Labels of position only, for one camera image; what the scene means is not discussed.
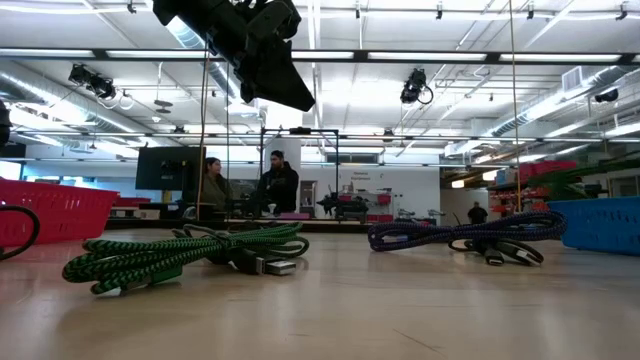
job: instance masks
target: dark hair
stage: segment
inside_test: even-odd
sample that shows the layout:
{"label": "dark hair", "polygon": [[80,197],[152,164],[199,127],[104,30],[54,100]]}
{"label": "dark hair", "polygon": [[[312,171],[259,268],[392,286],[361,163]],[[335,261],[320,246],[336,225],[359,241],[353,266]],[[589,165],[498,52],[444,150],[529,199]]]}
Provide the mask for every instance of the dark hair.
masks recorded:
{"label": "dark hair", "polygon": [[[206,158],[205,160],[205,166],[204,166],[204,174],[207,174],[207,168],[209,165],[213,165],[217,162],[222,163],[222,161],[220,161],[220,159],[218,159],[217,157],[210,157],[210,158]],[[216,176],[216,184],[218,184],[218,186],[220,187],[220,190],[222,190],[223,193],[225,193],[225,195],[227,194],[227,180],[224,178],[224,176],[222,176],[221,174],[218,174],[218,176]]]}
{"label": "dark hair", "polygon": [[279,159],[284,159],[284,153],[282,151],[280,151],[280,150],[273,150],[271,152],[271,156],[275,156],[275,157],[277,157]]}

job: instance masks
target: blue basket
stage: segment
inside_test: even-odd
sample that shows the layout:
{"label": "blue basket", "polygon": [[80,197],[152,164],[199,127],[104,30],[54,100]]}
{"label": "blue basket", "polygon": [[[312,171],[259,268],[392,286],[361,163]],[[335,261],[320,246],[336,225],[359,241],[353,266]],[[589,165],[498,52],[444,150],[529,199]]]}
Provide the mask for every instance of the blue basket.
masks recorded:
{"label": "blue basket", "polygon": [[550,201],[549,207],[567,217],[565,246],[640,255],[640,197]]}

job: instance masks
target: green braided cable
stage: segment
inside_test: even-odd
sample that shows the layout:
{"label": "green braided cable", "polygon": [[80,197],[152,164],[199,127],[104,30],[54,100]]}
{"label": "green braided cable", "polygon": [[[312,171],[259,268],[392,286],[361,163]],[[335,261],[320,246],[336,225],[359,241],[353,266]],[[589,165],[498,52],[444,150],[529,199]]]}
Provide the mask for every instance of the green braided cable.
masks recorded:
{"label": "green braided cable", "polygon": [[[185,226],[174,230],[176,239],[150,243],[90,240],[83,244],[86,254],[69,261],[62,277],[73,283],[97,281],[94,294],[145,282],[154,274],[176,269],[202,258],[226,259],[231,249],[243,248],[256,254],[294,258],[304,254],[309,241],[297,235],[302,224],[234,234],[215,233],[207,228]],[[204,231],[204,237],[185,237],[191,230]]]}

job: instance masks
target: duct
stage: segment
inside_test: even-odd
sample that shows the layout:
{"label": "duct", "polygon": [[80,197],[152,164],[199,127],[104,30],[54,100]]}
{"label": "duct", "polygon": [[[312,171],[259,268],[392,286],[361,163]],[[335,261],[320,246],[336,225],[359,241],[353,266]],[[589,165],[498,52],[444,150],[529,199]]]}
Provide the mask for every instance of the duct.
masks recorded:
{"label": "duct", "polygon": [[[568,93],[565,93],[561,87],[548,92],[545,95],[529,101],[520,108],[517,116],[505,115],[496,120],[495,125],[483,133],[481,136],[502,136],[506,132],[515,129],[517,126],[523,126],[531,123],[543,116],[549,115],[557,110],[564,108],[578,99],[602,93],[628,74],[634,73],[639,69],[637,66],[610,66],[604,70],[594,72],[593,75],[583,81],[581,86]],[[458,144],[447,146],[446,155],[466,153],[476,146],[482,144],[481,141],[466,141]]]}
{"label": "duct", "polygon": [[[3,94],[8,94],[6,97],[5,95],[0,97],[10,102],[27,102],[50,107],[52,115],[70,123],[82,125],[84,122],[93,122],[95,126],[106,132],[152,132],[151,129],[115,111],[107,110],[102,106],[97,107],[94,99],[76,92],[70,93],[72,90],[15,62],[0,62],[0,89]],[[168,140],[163,141],[167,145],[179,144]]]}
{"label": "duct", "polygon": [[[173,35],[183,48],[192,50],[204,50],[205,44],[202,38],[198,36],[193,30],[191,30],[180,18],[177,16],[171,20],[167,25],[167,30]],[[235,76],[227,74],[223,69],[224,65],[220,65],[217,62],[209,64],[209,75],[213,81],[221,89],[222,93],[227,95],[227,79],[229,81],[229,100],[231,102],[241,102],[240,100],[240,86]]]}

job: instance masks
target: ceiling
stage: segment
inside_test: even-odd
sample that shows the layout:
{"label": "ceiling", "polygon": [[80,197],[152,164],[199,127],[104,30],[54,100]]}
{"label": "ceiling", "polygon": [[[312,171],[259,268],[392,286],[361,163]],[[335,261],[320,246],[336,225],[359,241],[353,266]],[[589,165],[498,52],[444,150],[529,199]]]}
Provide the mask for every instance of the ceiling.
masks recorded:
{"label": "ceiling", "polygon": [[[309,26],[309,2],[317,1],[316,28]],[[7,11],[7,6],[30,9],[124,9],[127,0],[82,1],[6,1],[0,0],[0,47],[61,47],[61,48],[179,48],[180,44],[164,28],[146,4],[135,1],[138,12],[54,15],[33,12]],[[505,51],[512,50],[511,27],[508,21],[507,0],[295,0],[303,16],[298,32],[293,37],[294,49],[397,49],[397,50],[445,50],[445,51]],[[442,19],[436,20],[435,10],[442,4]],[[526,13],[529,1],[513,0],[516,15]],[[620,13],[621,1],[613,0],[536,0],[533,9],[536,16],[527,20],[516,16],[513,23],[516,51],[540,52],[640,52],[640,1],[625,1],[629,17],[616,21],[612,16]],[[356,19],[357,7],[363,16]],[[499,20],[487,20],[487,16],[503,16]],[[603,20],[579,21],[593,16],[608,17]],[[315,44],[309,38],[313,30]],[[132,96],[134,106],[124,110],[119,106],[112,110],[96,107],[98,111],[115,111],[142,126],[157,132],[169,132],[176,125],[185,125],[191,132],[198,132],[201,123],[202,71],[198,63],[165,62],[84,62],[94,72],[114,79],[114,84]],[[72,62],[69,61],[20,61],[20,66],[37,73],[87,97],[91,94],[76,89],[68,81]],[[402,106],[399,101],[404,81],[414,68],[424,69],[435,92],[431,105],[422,107]],[[313,88],[314,70],[311,63],[296,63],[296,68],[307,86]],[[515,68],[515,99],[518,107],[535,101],[539,96],[555,91],[561,86],[561,75],[573,66],[518,66]],[[475,121],[493,122],[513,114],[513,74],[511,66],[447,65],[418,66],[413,64],[317,64],[322,94],[321,124],[325,128],[357,134],[381,134],[392,128],[398,134],[481,135]],[[478,87],[488,76],[482,86]],[[636,88],[632,83],[621,88],[621,100],[635,99]],[[207,99],[207,132],[224,132],[227,124],[232,132],[259,131],[261,117],[268,113],[264,102],[250,104],[262,110],[261,116],[228,115],[226,99],[221,89],[210,80],[208,90],[217,96]],[[171,113],[161,115],[160,121],[152,120],[158,106],[154,100],[166,100],[174,104]],[[594,109],[605,113],[605,107],[613,104],[593,104]],[[562,110],[538,119],[535,125],[549,123],[560,128],[582,119],[586,113],[586,100],[576,102]],[[303,125],[315,126],[312,112],[303,116]],[[603,121],[599,126],[618,126]],[[20,142],[28,140],[15,138]],[[197,141],[183,139],[183,144]],[[441,146],[447,142],[418,143],[415,146]],[[480,148],[477,156],[500,149]]]}

